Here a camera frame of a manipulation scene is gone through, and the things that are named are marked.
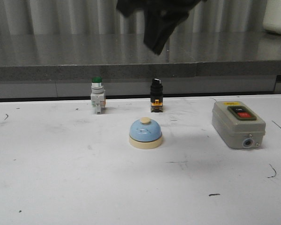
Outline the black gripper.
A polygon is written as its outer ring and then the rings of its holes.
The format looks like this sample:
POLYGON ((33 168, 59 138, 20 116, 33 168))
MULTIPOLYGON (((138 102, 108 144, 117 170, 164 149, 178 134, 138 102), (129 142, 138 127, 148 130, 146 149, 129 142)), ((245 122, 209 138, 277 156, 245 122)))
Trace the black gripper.
POLYGON ((174 29, 185 21, 189 12, 200 0, 118 0, 116 9, 129 17, 138 10, 144 11, 144 44, 160 55, 174 29))

